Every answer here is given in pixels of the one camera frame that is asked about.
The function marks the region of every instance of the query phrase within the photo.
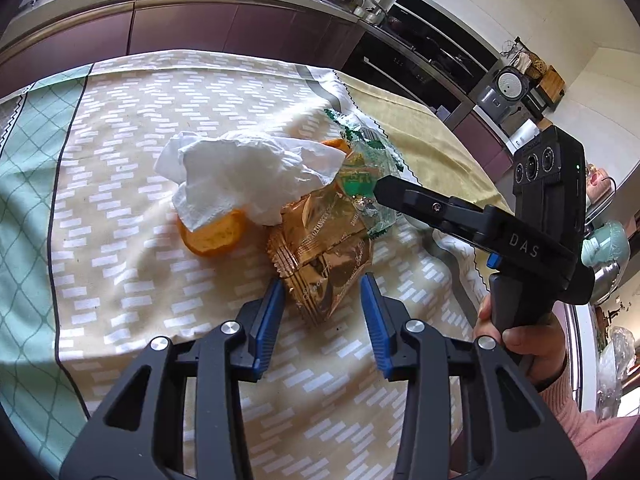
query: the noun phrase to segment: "blue button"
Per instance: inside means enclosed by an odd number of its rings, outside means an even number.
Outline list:
[[[490,269],[497,269],[501,261],[502,257],[500,256],[500,254],[492,253],[489,256],[489,259],[486,261],[486,266]]]

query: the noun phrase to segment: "blue rubber tip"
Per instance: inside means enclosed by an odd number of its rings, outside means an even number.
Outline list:
[[[486,266],[490,269],[497,269],[501,261],[502,257],[500,256],[500,254],[492,253],[489,256],[489,259],[486,261]]]
[[[276,344],[285,303],[282,280],[278,280],[268,290],[267,295],[268,305],[258,334],[255,337],[256,352],[253,370],[256,379],[260,379],[266,369],[269,368],[273,347]]]
[[[367,322],[369,339],[371,340],[373,355],[376,357],[378,370],[382,372],[385,379],[388,379],[393,369],[391,363],[391,339],[388,336],[382,314],[380,314],[380,308],[385,308],[385,306],[378,305],[376,293],[373,289],[374,286],[376,289],[378,286],[376,282],[372,284],[372,280],[373,278],[367,275],[363,276],[360,280],[360,301],[362,303],[364,319]]]

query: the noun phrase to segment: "blue gripper pad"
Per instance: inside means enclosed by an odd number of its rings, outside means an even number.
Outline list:
[[[391,355],[396,330],[388,316],[384,316],[385,300],[382,298],[378,284],[370,272],[367,272],[360,280],[360,301],[378,369],[385,379],[389,379],[393,371]]]
[[[261,310],[263,307],[266,309],[264,310],[264,317],[255,336],[256,349],[253,372],[257,379],[261,378],[262,374],[269,368],[273,347],[276,344],[276,338],[278,336],[280,319],[284,311],[284,300],[282,280],[277,280],[271,284],[263,298],[263,302],[266,302],[266,305],[263,304],[260,307]]]

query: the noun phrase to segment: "ribbed cuff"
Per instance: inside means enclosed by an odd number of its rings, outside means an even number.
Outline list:
[[[564,362],[564,371],[558,380],[546,390],[540,392],[540,396],[546,402],[551,412],[558,415],[562,412],[567,402],[573,399],[571,394],[571,384],[569,383],[569,366],[567,360]]]

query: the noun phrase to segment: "green plastic wrapper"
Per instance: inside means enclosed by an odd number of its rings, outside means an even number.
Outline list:
[[[332,108],[325,113],[340,125],[341,135],[352,150],[344,159],[336,182],[360,213],[367,235],[376,238],[396,222],[396,212],[380,205],[373,190],[380,178],[400,176],[404,169],[401,159],[388,140],[367,128],[354,114],[343,115]]]

